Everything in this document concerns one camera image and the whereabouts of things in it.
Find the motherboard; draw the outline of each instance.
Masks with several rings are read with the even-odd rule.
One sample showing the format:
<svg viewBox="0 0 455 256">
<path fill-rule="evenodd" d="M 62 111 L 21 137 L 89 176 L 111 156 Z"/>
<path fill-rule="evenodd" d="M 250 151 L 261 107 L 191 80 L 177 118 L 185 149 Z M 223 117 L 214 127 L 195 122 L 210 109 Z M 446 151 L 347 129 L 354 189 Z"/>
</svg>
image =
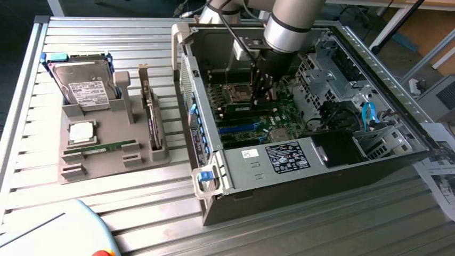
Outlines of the motherboard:
<svg viewBox="0 0 455 256">
<path fill-rule="evenodd" d="M 250 103 L 249 83 L 215 83 L 206 91 L 226 149 L 299 137 L 302 120 L 285 79 L 259 105 Z"/>
</svg>

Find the paper document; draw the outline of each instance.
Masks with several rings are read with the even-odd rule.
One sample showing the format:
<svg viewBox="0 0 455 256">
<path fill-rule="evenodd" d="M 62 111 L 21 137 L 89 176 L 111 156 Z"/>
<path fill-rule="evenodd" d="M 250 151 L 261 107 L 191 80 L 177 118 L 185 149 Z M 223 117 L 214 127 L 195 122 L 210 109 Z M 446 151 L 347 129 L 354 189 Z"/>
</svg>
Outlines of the paper document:
<svg viewBox="0 0 455 256">
<path fill-rule="evenodd" d="M 446 215 L 455 220 L 455 139 L 444 124 L 422 126 L 440 144 L 441 150 L 414 167 L 429 184 Z"/>
</svg>

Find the power supply label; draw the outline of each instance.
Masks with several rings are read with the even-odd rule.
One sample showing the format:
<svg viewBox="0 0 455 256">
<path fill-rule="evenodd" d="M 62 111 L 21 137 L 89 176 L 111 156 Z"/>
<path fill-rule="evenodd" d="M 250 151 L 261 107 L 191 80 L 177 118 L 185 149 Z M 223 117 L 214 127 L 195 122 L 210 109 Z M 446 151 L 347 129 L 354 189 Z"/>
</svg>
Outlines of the power supply label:
<svg viewBox="0 0 455 256">
<path fill-rule="evenodd" d="M 286 173 L 310 168 L 299 142 L 266 147 L 270 161 L 277 173 Z"/>
</svg>

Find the hard drive label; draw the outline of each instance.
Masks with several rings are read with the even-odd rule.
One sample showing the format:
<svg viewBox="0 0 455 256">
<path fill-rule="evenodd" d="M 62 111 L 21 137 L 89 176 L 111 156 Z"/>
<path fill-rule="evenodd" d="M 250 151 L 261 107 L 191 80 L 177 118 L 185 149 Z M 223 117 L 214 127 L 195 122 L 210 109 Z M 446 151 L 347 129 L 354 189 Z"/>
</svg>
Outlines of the hard drive label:
<svg viewBox="0 0 455 256">
<path fill-rule="evenodd" d="M 82 107 L 109 104 L 110 99 L 106 94 L 103 81 L 85 83 L 71 83 L 70 89 Z"/>
</svg>

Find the blue pcie slot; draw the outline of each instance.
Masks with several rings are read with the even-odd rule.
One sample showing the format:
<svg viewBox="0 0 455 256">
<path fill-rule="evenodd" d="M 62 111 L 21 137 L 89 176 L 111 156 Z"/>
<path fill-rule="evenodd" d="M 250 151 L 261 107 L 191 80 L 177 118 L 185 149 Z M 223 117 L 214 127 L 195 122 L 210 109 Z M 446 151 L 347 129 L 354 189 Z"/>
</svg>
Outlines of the blue pcie slot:
<svg viewBox="0 0 455 256">
<path fill-rule="evenodd" d="M 225 127 L 225 128 L 219 128 L 219 133 L 221 134 L 226 134 L 226 133 L 234 133 L 234 132 L 250 132 L 250 131 L 255 131 L 259 127 L 261 123 L 255 123 L 255 124 L 246 124 L 246 125 L 241 125 L 241 126 L 235 126 L 235 127 Z"/>
</svg>

